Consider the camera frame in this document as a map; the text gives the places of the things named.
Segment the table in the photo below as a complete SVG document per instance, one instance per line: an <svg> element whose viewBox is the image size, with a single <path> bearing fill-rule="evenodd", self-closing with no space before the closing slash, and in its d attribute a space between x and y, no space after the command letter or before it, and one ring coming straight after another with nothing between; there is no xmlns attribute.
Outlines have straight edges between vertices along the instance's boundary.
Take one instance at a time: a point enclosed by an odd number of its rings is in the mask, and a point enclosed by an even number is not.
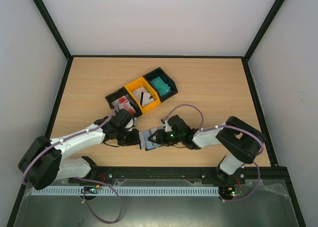
<svg viewBox="0 0 318 227"><path fill-rule="evenodd" d="M74 58L51 137L81 130L111 110L105 96L161 67L176 83L178 94L138 118L137 129L160 126L175 106L188 103L204 114L203 128L237 116L259 128L241 59L212 58ZM174 112L197 128L199 113L182 107ZM104 144L88 147L70 158L89 156L99 166L194 167L217 166L229 152L222 145L201 150L161 147L144 151L138 146L113 148ZM267 152L255 160L270 166Z"/></svg>

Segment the white backdrop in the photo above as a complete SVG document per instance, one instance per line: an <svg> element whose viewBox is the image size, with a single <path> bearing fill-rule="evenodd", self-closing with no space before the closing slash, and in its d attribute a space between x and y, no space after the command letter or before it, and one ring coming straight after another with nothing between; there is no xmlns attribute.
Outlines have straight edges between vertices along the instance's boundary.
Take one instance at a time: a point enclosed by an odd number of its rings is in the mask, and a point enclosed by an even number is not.
<svg viewBox="0 0 318 227"><path fill-rule="evenodd" d="M72 55L243 56L275 0L43 0Z"/></svg>
<svg viewBox="0 0 318 227"><path fill-rule="evenodd" d="M317 10L317 0L286 0L249 62L279 164L288 167L309 227L318 222Z"/></svg>
<svg viewBox="0 0 318 227"><path fill-rule="evenodd" d="M21 185L18 163L43 135L66 65L32 0L0 0L0 226Z"/></svg>

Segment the gray wall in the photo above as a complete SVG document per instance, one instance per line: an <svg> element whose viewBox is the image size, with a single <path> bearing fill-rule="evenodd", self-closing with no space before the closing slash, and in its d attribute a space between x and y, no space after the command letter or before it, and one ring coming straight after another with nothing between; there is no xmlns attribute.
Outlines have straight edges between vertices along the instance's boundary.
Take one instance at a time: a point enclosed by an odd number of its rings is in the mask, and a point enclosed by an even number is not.
<svg viewBox="0 0 318 227"><path fill-rule="evenodd" d="M243 56L275 0L43 0L72 54Z"/></svg>
<svg viewBox="0 0 318 227"><path fill-rule="evenodd" d="M318 0L286 0L249 64L279 164L317 226Z"/></svg>
<svg viewBox="0 0 318 227"><path fill-rule="evenodd" d="M45 133L66 59L32 0L0 0L0 226L20 188L17 164Z"/></svg>

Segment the perforated metal strip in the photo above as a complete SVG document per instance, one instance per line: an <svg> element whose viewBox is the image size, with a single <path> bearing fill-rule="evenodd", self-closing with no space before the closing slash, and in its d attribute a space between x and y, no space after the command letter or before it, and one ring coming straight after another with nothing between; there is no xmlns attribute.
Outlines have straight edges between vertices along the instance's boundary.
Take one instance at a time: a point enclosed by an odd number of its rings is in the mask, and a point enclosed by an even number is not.
<svg viewBox="0 0 318 227"><path fill-rule="evenodd" d="M120 196L219 196L218 187L115 187ZM79 186L48 186L42 190L33 190L31 195L37 196L78 196L83 193ZM115 196L107 187L94 191L94 195Z"/></svg>

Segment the black metal frame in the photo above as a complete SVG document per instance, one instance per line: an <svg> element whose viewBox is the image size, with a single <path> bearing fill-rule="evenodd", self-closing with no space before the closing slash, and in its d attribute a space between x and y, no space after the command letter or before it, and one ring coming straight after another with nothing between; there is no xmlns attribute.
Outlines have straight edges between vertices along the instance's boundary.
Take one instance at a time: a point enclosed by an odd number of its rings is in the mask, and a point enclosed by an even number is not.
<svg viewBox="0 0 318 227"><path fill-rule="evenodd" d="M73 58L74 57L125 57L125 58L234 58L234 59L241 59L246 79L248 82L248 86L250 89L250 93L252 96L252 100L255 106L257 118L261 127L262 133L266 137L266 150L269 156L269 160L271 163L271 167L261 167L261 177L262 179L283 179L285 180L289 196L291 197L293 207L295 210L296 218L298 220L299 226L305 227L305 221L302 216L297 197L288 173L288 170L286 167L279 167L278 166L278 161L275 155L274 147L268 132L268 128L266 125L266 121L264 118L263 110L260 104L260 101L258 99L258 94L255 88L255 84L253 81L253 77L251 75L249 66L248 66L248 61L250 57L252 56L253 52L255 51L257 45L261 41L262 37L264 36L265 32L267 31L269 25L273 21L275 15L277 14L279 8L283 4L285 0L276 0L274 5L272 6L271 10L269 11L267 17L265 18L262 26L260 27L256 37L254 38L251 46L249 47L246 55L244 57L242 56L142 56L142 55L74 55L72 56L66 47L59 31L57 30L57 27L55 26L49 12L47 11L44 3L42 0L33 0L36 6L38 7L41 15L43 16L45 22L47 23L49 29L51 30L54 38L56 39L57 43L59 44L62 52L64 53L65 57L67 58L68 62L65 68L64 76L60 85L60 89L58 91L58 95L56 98L56 101L54 103L54 107L52 110L52 114L49 120L49 124L45 133L46 137L50 137L53 129L53 125L55 123L55 119L57 116L57 112L62 100L64 88L67 82L67 78L72 66ZM215 172L215 167L197 167L197 168L176 168L176 167L165 167L165 168L160 168L160 167L100 167L100 170L103 170L105 174L107 175L108 172L112 174L113 178L116 177L121 177L122 175L125 176L125 179L129 178L142 178L142 179L201 179L203 183L206 184L217 184L221 186L220 183L215 183L214 180L211 178L209 179L210 173ZM247 167L244 168L244 175L245 179L257 179L257 170L255 167ZM21 188L19 190L19 193L17 195L16 201L13 206L13 210L11 212L9 221L7 226L11 227L14 225L20 203L22 201L23 195L25 191L25 186L21 185Z"/></svg>

